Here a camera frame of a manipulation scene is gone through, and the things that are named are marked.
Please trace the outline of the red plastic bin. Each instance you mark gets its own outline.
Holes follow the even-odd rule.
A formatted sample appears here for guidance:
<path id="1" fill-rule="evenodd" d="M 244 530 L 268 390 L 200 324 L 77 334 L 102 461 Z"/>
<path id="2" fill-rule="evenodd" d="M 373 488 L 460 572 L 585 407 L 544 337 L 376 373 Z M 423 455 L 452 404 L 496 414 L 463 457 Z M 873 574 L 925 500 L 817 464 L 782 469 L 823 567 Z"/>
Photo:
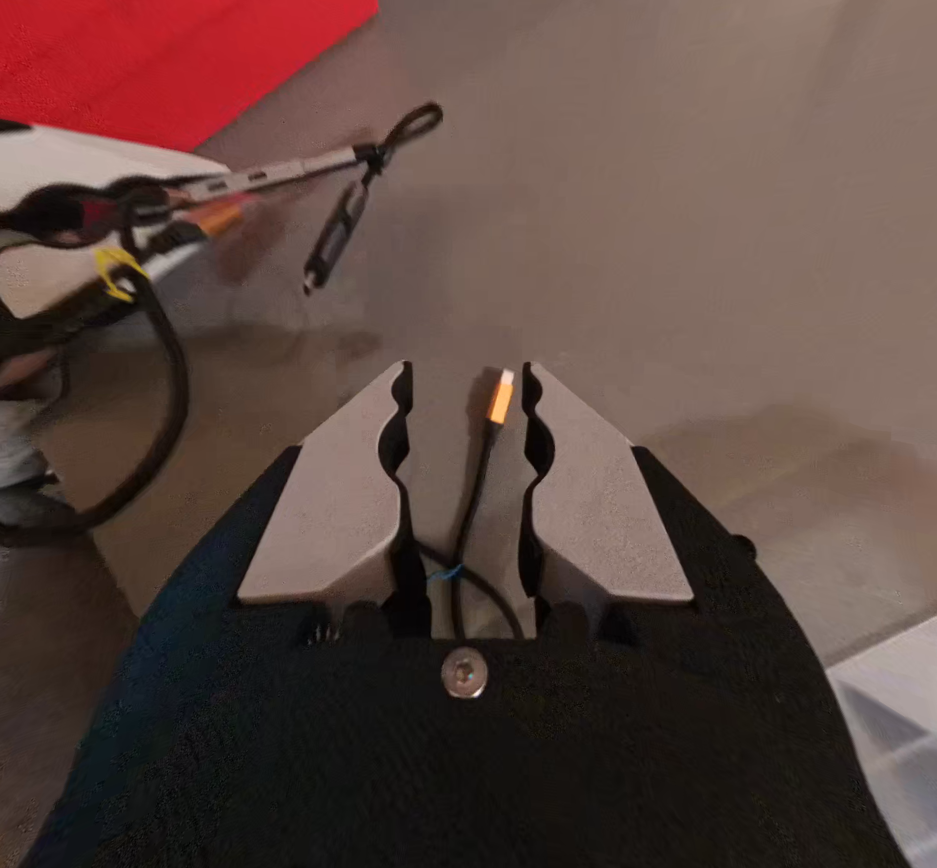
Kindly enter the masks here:
<path id="1" fill-rule="evenodd" d="M 1 0 L 2 121 L 191 151 L 378 0 Z"/>

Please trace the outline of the thin black cable orange plug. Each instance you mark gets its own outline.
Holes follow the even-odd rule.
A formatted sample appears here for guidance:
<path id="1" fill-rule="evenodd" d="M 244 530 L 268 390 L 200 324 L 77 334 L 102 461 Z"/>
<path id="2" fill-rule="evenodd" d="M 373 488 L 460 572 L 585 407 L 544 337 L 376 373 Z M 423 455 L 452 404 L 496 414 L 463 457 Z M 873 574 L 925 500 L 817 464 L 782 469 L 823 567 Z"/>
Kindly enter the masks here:
<path id="1" fill-rule="evenodd" d="M 513 640 L 522 640 L 524 630 L 516 609 L 486 577 L 467 563 L 468 547 L 478 516 L 498 438 L 504 429 L 516 383 L 514 371 L 487 369 L 480 378 L 482 398 L 469 407 L 469 424 L 476 449 L 469 454 L 468 478 L 454 537 L 448 551 L 419 541 L 421 557 L 430 564 L 428 585 L 431 593 L 445 593 L 447 620 L 454 640 L 468 637 L 463 587 L 480 593 L 495 609 Z"/>

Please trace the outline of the thick black cable orange plug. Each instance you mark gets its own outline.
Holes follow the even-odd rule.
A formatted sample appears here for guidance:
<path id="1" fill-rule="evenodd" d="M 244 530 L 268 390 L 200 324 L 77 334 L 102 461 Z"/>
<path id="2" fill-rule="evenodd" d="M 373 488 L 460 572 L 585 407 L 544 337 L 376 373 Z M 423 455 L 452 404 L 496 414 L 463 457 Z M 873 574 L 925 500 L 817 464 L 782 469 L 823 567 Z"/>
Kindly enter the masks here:
<path id="1" fill-rule="evenodd" d="M 190 408 L 190 373 L 182 343 L 144 268 L 154 257 L 224 234 L 243 218 L 237 203 L 197 208 L 169 222 L 140 249 L 135 232 L 143 226 L 143 208 L 123 202 L 118 242 L 96 252 L 98 281 L 88 284 L 58 308 L 24 320 L 2 321 L 2 359 L 11 359 L 57 347 L 98 323 L 119 320 L 130 313 L 144 315 L 167 362 L 168 410 L 165 421 L 135 470 L 102 501 L 83 512 L 68 514 L 63 523 L 13 526 L 3 523 L 3 547 L 46 546 L 87 534 L 124 511 L 158 477 L 176 449 Z"/>

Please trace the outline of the clear plastic bin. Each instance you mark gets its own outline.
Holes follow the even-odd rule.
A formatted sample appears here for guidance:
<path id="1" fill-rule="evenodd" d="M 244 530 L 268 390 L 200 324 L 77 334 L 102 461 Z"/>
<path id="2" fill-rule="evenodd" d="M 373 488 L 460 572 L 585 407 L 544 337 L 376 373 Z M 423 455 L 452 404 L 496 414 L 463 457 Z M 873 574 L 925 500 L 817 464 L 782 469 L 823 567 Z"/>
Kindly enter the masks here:
<path id="1" fill-rule="evenodd" d="M 905 858 L 936 865 L 936 618 L 826 671 L 863 772 Z"/>

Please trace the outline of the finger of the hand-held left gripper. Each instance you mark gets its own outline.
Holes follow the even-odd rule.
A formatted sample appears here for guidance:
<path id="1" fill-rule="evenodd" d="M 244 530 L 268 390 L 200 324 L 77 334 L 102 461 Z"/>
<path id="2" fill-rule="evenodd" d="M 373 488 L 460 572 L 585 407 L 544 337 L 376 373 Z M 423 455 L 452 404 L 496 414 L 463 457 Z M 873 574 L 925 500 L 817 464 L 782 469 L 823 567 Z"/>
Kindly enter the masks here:
<path id="1" fill-rule="evenodd" d="M 228 174 L 228 166 L 191 153 L 26 123 L 1 124 L 3 221 L 70 221 L 89 206 L 94 220 L 119 217 L 123 201 L 138 220 L 166 220 L 175 206 L 143 187 L 181 185 Z"/>
<path id="2" fill-rule="evenodd" d="M 134 249 L 125 250 L 120 231 L 62 232 L 47 241 L 2 230 L 2 306 L 18 320 L 63 308 L 74 298 L 103 296 L 107 308 L 135 305 L 140 269 L 155 283 L 202 246 L 194 223 L 136 228 Z"/>

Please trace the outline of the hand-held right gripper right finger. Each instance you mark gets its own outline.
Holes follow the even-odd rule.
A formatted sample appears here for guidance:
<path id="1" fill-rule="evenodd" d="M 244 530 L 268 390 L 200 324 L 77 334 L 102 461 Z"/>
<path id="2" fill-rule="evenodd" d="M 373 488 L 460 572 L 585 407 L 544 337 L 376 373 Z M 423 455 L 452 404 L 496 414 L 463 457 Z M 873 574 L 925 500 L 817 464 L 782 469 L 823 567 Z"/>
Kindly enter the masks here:
<path id="1" fill-rule="evenodd" d="M 596 632 L 613 606 L 693 602 L 633 443 L 537 362 L 525 363 L 524 492 L 518 574 L 540 633 L 579 606 Z"/>

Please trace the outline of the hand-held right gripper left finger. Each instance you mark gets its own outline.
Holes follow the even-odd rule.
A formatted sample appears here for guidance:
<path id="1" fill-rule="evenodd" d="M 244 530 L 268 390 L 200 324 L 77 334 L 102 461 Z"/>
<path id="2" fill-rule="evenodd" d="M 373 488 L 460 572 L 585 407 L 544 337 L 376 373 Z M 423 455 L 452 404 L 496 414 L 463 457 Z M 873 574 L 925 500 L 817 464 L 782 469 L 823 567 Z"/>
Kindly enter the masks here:
<path id="1" fill-rule="evenodd" d="M 398 476 L 412 406 L 412 364 L 400 360 L 302 440 L 238 604 L 311 604 L 333 630 L 374 604 L 394 635 L 430 636 L 428 573 Z"/>

